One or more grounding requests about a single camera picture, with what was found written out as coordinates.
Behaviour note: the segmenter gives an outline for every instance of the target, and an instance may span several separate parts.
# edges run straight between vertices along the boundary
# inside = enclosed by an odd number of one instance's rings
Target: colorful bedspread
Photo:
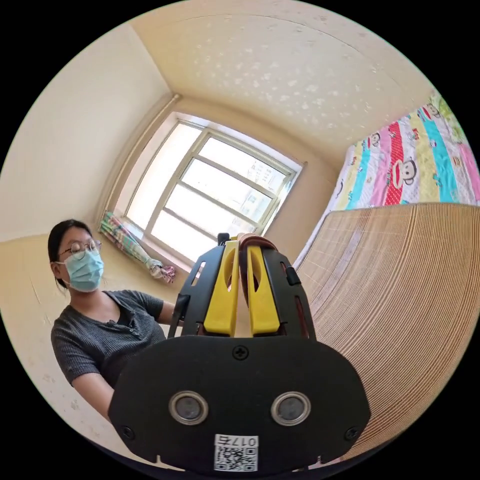
[[[474,154],[437,92],[417,110],[350,146],[328,207],[294,266],[333,210],[430,202],[480,206]]]

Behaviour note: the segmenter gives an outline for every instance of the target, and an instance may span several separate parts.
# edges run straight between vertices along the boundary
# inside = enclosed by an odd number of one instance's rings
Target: curtain
[[[169,284],[174,281],[175,267],[164,266],[161,261],[152,258],[111,211],[104,213],[98,231],[119,250],[145,265],[152,277],[162,279]]]

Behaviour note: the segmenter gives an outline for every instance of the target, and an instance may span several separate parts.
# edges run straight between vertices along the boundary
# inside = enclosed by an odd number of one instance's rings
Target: woven mat
[[[334,211],[298,274],[316,337],[366,389],[371,420],[348,459],[406,430],[442,391],[480,312],[480,207]]]

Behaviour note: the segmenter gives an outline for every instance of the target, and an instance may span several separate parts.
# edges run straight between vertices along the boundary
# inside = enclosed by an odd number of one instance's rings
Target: blue surgical mask
[[[78,260],[73,255],[62,263],[70,277],[69,285],[78,292],[93,292],[100,286],[104,274],[104,263],[98,252],[85,251],[82,259]]]

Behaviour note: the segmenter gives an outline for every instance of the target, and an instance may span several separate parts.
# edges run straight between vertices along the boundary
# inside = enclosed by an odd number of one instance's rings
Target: woman
[[[48,237],[50,268],[70,304],[55,320],[51,344],[63,374],[105,419],[119,375],[138,352],[165,340],[174,305],[133,290],[102,291],[101,243],[70,219]]]

